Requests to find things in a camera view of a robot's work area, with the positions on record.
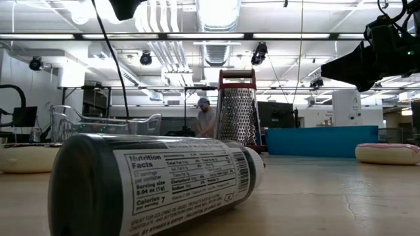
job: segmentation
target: man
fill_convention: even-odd
[[[200,98],[197,106],[201,109],[197,117],[197,137],[215,138],[216,112],[210,107],[210,101],[206,98]]]

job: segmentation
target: desk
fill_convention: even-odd
[[[263,183],[244,203],[183,235],[418,235],[420,167],[355,159],[265,159]],[[0,235],[49,235],[49,174],[0,174]]]

